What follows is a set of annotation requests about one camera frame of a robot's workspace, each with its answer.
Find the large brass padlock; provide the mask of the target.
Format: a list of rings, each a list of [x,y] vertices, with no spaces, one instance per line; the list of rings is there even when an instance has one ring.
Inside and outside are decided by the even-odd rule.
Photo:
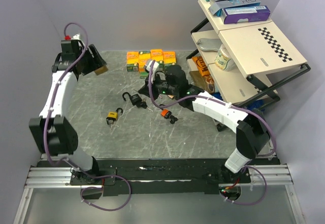
[[[108,71],[107,66],[102,66],[94,71],[94,73],[98,76]]]

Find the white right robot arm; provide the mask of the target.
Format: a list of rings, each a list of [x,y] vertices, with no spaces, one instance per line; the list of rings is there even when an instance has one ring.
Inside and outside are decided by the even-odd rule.
[[[162,71],[156,61],[149,60],[144,68],[148,76],[139,89],[140,94],[149,97],[153,103],[160,95],[171,95],[180,106],[209,116],[236,134],[236,148],[221,171],[226,182],[234,182],[239,171],[255,159],[272,138],[271,129],[261,114],[233,106],[190,84],[179,65],[168,67],[164,79],[160,78]]]

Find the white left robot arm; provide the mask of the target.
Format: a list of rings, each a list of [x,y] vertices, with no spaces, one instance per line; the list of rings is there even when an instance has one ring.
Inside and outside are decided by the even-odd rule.
[[[99,166],[97,160],[78,145],[78,134],[68,121],[67,113],[79,77],[92,72],[100,75],[107,70],[107,63],[93,44],[87,45],[80,34],[65,36],[61,52],[51,67],[52,84],[46,104],[28,125],[38,150],[51,164],[68,163],[73,174],[88,184],[99,181]]]

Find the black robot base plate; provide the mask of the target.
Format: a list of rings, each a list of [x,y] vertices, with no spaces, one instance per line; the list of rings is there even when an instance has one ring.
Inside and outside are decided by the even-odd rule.
[[[232,173],[224,164],[223,158],[102,159],[98,165],[106,179],[92,179],[69,168],[68,184],[84,188],[86,200],[97,200],[129,193],[218,195],[222,185],[235,189],[252,182],[247,170]]]

